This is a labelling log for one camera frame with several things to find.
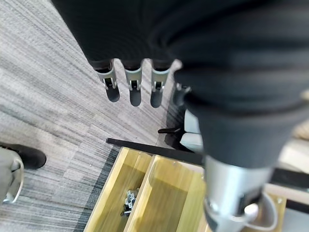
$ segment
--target shoe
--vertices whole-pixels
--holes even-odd
[[[0,147],[16,152],[24,163],[25,169],[38,169],[45,165],[46,155],[35,148],[0,142]]]

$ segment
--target metal part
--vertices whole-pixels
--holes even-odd
[[[173,95],[173,102],[177,106],[184,105],[184,97],[187,93],[191,92],[191,87],[189,86],[183,86],[180,83],[176,84],[176,89],[174,91]]]
[[[247,169],[206,156],[205,210],[216,222],[216,232],[238,232],[255,219],[252,204],[258,204],[272,173],[270,167]]]
[[[152,68],[152,75],[151,75],[151,90],[152,92],[163,92],[164,85],[169,75],[169,69],[164,71],[157,71]]]
[[[112,69],[109,72],[98,72],[96,71],[98,77],[100,78],[101,82],[104,85],[104,88],[108,90],[110,87],[116,88],[117,87],[117,80],[116,80],[116,73],[114,66],[111,65]]]
[[[128,217],[133,209],[134,203],[137,198],[137,194],[139,193],[139,188],[136,190],[128,190],[126,193],[126,199],[124,204],[124,210],[120,214],[122,217]]]
[[[136,85],[136,90],[140,90],[141,87],[141,67],[137,70],[131,71],[126,70],[126,82],[128,84],[129,90],[132,91],[134,88],[134,85]]]

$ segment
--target gray carpet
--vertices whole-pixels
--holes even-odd
[[[106,138],[167,146],[157,130],[167,118],[169,126],[182,120],[169,105],[173,79],[162,106],[152,108],[146,60],[135,108],[116,60],[121,98],[110,103],[50,2],[2,0],[0,20],[0,141],[48,158],[40,170],[26,171],[17,203],[0,206],[0,232],[82,231],[118,152]]]

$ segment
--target silver metal joint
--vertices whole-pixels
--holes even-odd
[[[164,85],[168,79],[169,69],[164,71],[157,71],[152,69],[151,75],[151,90],[152,92],[160,91],[163,92]]]
[[[109,72],[98,72],[96,71],[98,77],[100,78],[101,82],[104,85],[104,88],[108,90],[108,87],[110,86],[110,83],[112,84],[112,88],[117,87],[117,78],[114,66],[112,66],[112,69]]]
[[[133,90],[133,83],[134,81],[136,81],[136,90],[140,90],[141,87],[141,67],[137,70],[126,70],[125,69],[125,73],[126,73],[126,82],[128,84],[129,90],[132,91]]]
[[[270,167],[242,168],[206,156],[204,209],[214,232],[239,232],[245,226],[265,231],[276,226],[274,203],[263,193],[271,173]],[[261,210],[268,219],[256,222]]]

